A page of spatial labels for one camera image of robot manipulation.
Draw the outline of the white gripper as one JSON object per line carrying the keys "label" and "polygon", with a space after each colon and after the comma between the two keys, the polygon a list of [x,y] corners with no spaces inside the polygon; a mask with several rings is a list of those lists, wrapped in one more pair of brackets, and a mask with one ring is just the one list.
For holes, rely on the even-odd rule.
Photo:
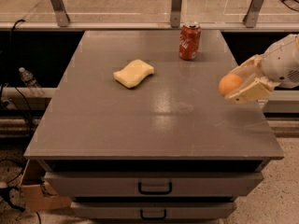
{"label": "white gripper", "polygon": [[242,77],[243,83],[223,97],[238,105],[266,98],[279,85],[286,89],[298,87],[299,35],[283,37],[264,52],[263,58],[253,55],[231,74]]}

